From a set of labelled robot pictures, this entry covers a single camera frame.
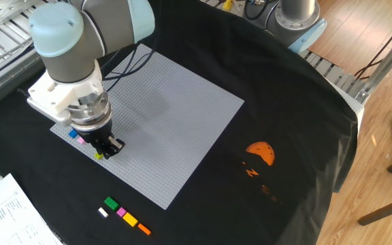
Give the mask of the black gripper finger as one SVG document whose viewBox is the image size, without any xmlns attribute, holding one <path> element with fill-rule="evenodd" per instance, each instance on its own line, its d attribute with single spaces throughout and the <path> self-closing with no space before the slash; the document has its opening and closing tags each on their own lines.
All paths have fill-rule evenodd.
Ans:
<svg viewBox="0 0 392 245">
<path fill-rule="evenodd" d="M 110 157 L 113 157 L 114 155 L 118 154 L 123 147 L 125 146 L 125 143 L 120 140 L 116 139 L 113 136 L 108 137 L 108 145 L 106 146 L 106 151 L 105 151 L 105 158 L 109 159 Z"/>
<path fill-rule="evenodd" d="M 101 142 L 94 142 L 93 147 L 97 151 L 97 156 L 102 156 L 105 159 L 109 159 L 109 154 L 107 153 L 107 147 L 104 146 Z"/>
</svg>

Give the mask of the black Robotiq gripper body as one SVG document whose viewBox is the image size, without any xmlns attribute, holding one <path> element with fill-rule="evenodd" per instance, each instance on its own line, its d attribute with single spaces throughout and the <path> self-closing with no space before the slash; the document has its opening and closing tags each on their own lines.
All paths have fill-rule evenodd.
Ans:
<svg viewBox="0 0 392 245">
<path fill-rule="evenodd" d="M 94 147 L 108 147 L 111 144 L 109 137 L 112 136 L 112 120 L 109 120 L 98 129 L 87 131 L 76 129 L 76 132 L 86 143 L 92 144 Z"/>
</svg>

